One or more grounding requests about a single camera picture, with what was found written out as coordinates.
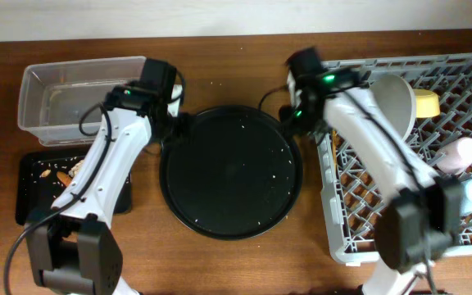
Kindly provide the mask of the pink cup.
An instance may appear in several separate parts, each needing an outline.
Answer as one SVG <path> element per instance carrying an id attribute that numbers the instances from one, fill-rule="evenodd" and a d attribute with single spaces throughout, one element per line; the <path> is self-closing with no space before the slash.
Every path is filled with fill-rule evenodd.
<path id="1" fill-rule="evenodd" d="M 446 174 L 459 175 L 472 164 L 472 138 L 459 138 L 438 152 L 442 158 L 437 162 L 437 168 Z"/>

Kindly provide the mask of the orange carrot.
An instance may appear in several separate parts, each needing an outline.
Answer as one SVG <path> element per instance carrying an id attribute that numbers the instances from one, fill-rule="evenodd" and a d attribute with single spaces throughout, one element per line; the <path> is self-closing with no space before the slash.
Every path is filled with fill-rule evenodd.
<path id="1" fill-rule="evenodd" d="M 57 172 L 57 178 L 66 187 L 68 187 L 72 181 L 72 178 L 68 174 L 62 171 Z"/>

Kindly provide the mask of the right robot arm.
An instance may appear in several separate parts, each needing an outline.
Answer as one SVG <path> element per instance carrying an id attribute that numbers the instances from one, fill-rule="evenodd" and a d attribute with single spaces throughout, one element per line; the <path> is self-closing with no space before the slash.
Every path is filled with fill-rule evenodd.
<path id="1" fill-rule="evenodd" d="M 418 279 L 426 279 L 436 293 L 431 268 L 456 243 L 465 195 L 461 182 L 440 176 L 405 144 L 357 70 L 324 67 L 315 48 L 296 51 L 286 66 L 292 102 L 280 117 L 287 132 L 336 130 L 360 158 L 385 205 L 374 225 L 379 260 L 361 292 L 408 294 Z"/>

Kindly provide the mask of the wooden chopstick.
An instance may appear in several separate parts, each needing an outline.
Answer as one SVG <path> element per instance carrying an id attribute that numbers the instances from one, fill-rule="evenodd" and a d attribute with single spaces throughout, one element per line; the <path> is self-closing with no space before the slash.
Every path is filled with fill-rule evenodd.
<path id="1" fill-rule="evenodd" d="M 336 130 L 332 130 L 331 132 L 331 148 L 332 148 L 332 153 L 333 153 L 333 160 L 334 160 L 334 169 L 336 170 L 338 168 L 338 160 L 337 160 L 337 132 Z"/>

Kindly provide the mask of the yellow bowl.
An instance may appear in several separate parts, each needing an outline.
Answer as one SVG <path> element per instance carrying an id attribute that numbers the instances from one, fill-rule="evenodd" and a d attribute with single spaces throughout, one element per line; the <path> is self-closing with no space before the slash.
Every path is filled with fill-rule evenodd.
<path id="1" fill-rule="evenodd" d="M 430 90 L 414 89 L 417 118 L 431 118 L 440 115 L 439 96 Z"/>

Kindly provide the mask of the round black serving tray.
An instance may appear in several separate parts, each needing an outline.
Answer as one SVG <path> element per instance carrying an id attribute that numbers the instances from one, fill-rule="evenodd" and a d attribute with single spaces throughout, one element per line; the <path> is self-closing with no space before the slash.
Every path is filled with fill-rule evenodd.
<path id="1" fill-rule="evenodd" d="M 167 143 L 160 186 L 167 206 L 191 230 L 219 240 L 275 227 L 295 204 L 303 166 L 295 141 L 274 117 L 246 106 L 193 116 L 188 137 Z"/>

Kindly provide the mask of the grey plate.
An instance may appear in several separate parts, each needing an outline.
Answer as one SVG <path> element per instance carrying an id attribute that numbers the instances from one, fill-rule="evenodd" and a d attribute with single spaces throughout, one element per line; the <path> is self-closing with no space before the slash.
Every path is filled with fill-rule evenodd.
<path id="1" fill-rule="evenodd" d="M 416 99 L 413 88 L 397 75 L 382 75 L 371 86 L 379 109 L 406 140 L 415 124 Z"/>

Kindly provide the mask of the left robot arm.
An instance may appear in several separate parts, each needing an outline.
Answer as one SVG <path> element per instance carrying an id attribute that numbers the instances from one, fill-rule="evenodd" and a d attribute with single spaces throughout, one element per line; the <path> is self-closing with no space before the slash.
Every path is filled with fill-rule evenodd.
<path id="1" fill-rule="evenodd" d="M 147 59 L 138 79 L 115 86 L 96 104 L 99 130 L 78 174 L 48 210 L 33 210 L 25 242 L 34 283 L 58 294 L 134 294 L 111 232 L 120 191 L 139 153 L 175 134 L 185 87 L 166 61 Z"/>

